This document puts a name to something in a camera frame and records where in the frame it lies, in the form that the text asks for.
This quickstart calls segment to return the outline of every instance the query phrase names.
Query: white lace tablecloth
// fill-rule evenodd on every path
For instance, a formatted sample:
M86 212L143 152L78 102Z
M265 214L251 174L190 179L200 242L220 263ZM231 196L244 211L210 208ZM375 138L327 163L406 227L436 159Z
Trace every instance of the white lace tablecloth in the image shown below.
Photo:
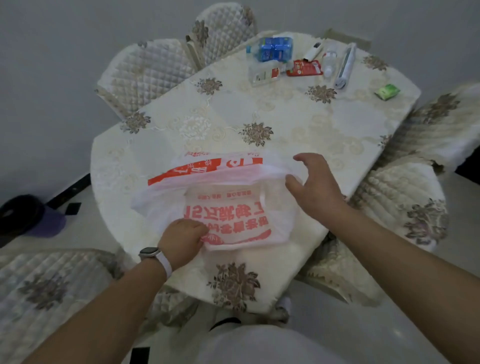
M295 59L314 43L310 35L294 34ZM340 56L345 47L338 44ZM132 192L172 168L173 158L187 151L265 148L281 154L305 180L305 167L291 157L317 152L327 159L343 194L351 196L420 96L400 72L359 49L348 86L337 92L322 76L281 76L253 88L247 67L245 51L222 59L95 138L95 197L109 230L134 259L159 237L130 209ZM388 83L401 93L382 101L373 92ZM326 234L301 212L290 242L201 251L168 285L210 303L267 313Z

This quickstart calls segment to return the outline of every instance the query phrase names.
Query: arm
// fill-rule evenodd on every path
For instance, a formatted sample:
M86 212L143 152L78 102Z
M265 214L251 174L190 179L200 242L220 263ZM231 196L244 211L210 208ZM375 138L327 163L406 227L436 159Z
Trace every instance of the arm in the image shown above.
M309 171L305 185L287 176L300 207L343 241L378 284L451 362L480 357L480 279L407 242L349 207L325 159L294 157Z
M158 247L175 270L197 255L207 232L200 222L180 219L167 227ZM120 363L166 279L157 259L142 261L73 315L24 364Z

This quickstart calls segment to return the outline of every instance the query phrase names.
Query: watch band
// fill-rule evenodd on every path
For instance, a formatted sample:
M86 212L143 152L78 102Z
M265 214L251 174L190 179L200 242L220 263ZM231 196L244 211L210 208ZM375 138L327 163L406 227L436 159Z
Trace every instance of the watch band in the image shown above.
M158 261L163 265L165 273L167 274L167 279L169 279L172 275L172 266L170 265L167 257L163 254L163 252L160 251L155 255L155 258L157 258Z

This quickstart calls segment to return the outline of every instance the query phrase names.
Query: floral embroidery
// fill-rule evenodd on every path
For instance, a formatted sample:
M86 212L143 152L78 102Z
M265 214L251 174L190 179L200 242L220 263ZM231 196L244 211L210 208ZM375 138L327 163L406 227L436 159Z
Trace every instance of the floral embroidery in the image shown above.
M390 141L390 139L392 139L392 136L393 135L391 135L391 134L390 135L381 135L380 137L381 137L382 140L380 141L380 143L378 143L378 146L381 146L382 148L385 148L387 146L388 142Z
M243 141L255 146L265 146L265 140L270 140L270 135L273 134L270 126L264 126L264 123L253 122L251 124L244 124L244 128L239 134L243 135Z
M211 126L209 120L204 117L190 116L183 121L179 133L184 140L205 140Z
M368 68L379 71L386 71L388 67L388 64L384 60L372 55L364 57L362 63L366 64Z
M201 78L197 83L197 91L201 94L213 95L215 91L220 91L220 87L223 86L221 81L217 81L216 78Z
M96 259L105 267L113 279L120 279L123 277L123 271L114 256L99 255Z
M309 90L305 92L306 95L310 95L310 98L315 101L321 101L324 104L331 103L332 98L335 98L336 91L332 88L327 88L327 86L310 86Z
M413 221L404 225L409 230L405 236L415 239L415 244L429 245L432 240L438 243L447 236L448 214L444 200L429 199L425 206L413 205L407 216Z
M196 20L192 33L195 34L198 43L203 48L208 39L208 26L205 26L205 20L202 20L201 22Z
M26 280L18 292L27 295L26 300L36 303L35 309L48 311L55 302L62 303L67 293L68 282L55 273L52 278L45 279L42 274L35 274L34 280Z
M229 307L235 311L245 312L246 301L256 301L255 288L260 288L260 282L255 272L245 273L245 263L238 267L235 263L217 265L218 273L207 286L215 292L213 302L222 307Z
M421 108L412 113L413 117L425 117L423 124L430 124L433 120L448 116L451 110L455 110L460 101L455 100L455 95L441 95L436 102L428 107Z
M130 115L122 121L120 129L124 132L130 132L130 134L137 134L140 129L145 129L149 122L150 116L145 116L144 112L136 111L133 115Z
M252 23L255 21L255 17L253 16L253 11L250 8L250 6L243 5L242 6L242 12L241 12L241 18L245 25L252 25Z

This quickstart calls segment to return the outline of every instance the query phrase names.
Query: right hand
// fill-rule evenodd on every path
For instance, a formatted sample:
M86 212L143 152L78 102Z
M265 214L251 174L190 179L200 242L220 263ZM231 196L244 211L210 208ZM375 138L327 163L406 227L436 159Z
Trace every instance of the right hand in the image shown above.
M200 251L200 238L208 233L208 227L199 221L181 218L167 226L158 248L168 259L173 270L189 263Z
M340 188L320 154L300 153L293 159L307 167L308 179L302 185L289 174L285 178L285 186L307 215L325 225L331 210L345 204Z

